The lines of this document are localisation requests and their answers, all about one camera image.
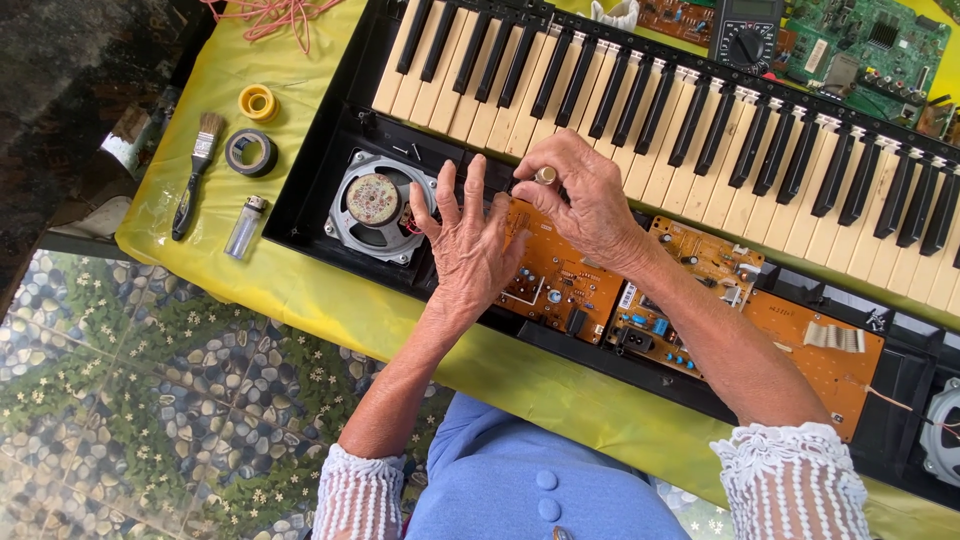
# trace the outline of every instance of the paint brush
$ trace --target paint brush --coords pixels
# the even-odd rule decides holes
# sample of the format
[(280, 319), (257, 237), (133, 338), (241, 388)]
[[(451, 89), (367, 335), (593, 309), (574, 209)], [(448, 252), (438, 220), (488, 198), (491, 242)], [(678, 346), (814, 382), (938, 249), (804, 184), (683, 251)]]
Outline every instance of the paint brush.
[(224, 117), (216, 112), (203, 112), (200, 115), (200, 133), (197, 134), (197, 142), (193, 145), (193, 171), (190, 172), (190, 180), (186, 183), (186, 189), (180, 197), (180, 204), (177, 206), (177, 213), (174, 214), (173, 239), (180, 241), (186, 235), (186, 230), (190, 228), (193, 222), (193, 213), (197, 207), (197, 191), (200, 187), (200, 177), (213, 161), (213, 150), (217, 146), (217, 135), (224, 129)]

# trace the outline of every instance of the yellow tape roll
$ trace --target yellow tape roll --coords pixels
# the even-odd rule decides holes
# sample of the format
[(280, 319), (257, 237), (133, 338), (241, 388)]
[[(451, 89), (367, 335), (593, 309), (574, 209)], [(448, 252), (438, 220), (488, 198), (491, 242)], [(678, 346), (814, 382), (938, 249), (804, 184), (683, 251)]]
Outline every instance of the yellow tape roll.
[(264, 85), (250, 85), (237, 98), (240, 111), (254, 122), (269, 122), (280, 113), (280, 102)]

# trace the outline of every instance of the white lace sleeve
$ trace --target white lace sleeve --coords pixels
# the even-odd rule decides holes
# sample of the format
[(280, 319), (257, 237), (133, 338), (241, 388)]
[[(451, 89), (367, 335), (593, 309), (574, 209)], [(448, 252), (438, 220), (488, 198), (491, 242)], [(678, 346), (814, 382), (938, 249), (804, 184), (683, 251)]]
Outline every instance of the white lace sleeve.
[(738, 540), (870, 539), (867, 490), (832, 427), (753, 424), (710, 448), (723, 465), (720, 480)]
[(314, 540), (400, 537), (403, 457), (365, 459), (330, 447), (320, 475)]

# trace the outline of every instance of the roll of tape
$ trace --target roll of tape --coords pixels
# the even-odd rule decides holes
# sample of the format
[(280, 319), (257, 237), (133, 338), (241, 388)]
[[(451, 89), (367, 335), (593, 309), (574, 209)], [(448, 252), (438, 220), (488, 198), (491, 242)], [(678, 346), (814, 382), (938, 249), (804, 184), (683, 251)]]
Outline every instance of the roll of tape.
[[(253, 143), (260, 146), (260, 152), (250, 160), (250, 151), (248, 151), (248, 160), (251, 162), (247, 163), (244, 161), (244, 149)], [(274, 170), (276, 158), (280, 152), (276, 149), (276, 144), (263, 132), (247, 128), (230, 136), (225, 154), (231, 169), (244, 176), (260, 178)]]
[(250, 85), (237, 98), (240, 111), (254, 122), (269, 122), (280, 113), (280, 102), (264, 85)]

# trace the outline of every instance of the digital multimeter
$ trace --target digital multimeter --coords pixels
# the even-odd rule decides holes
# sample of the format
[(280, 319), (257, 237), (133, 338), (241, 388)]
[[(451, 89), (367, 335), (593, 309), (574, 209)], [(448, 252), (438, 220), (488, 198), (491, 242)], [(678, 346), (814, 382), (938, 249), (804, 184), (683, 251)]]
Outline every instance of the digital multimeter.
[(717, 0), (709, 57), (749, 73), (770, 71), (783, 0)]

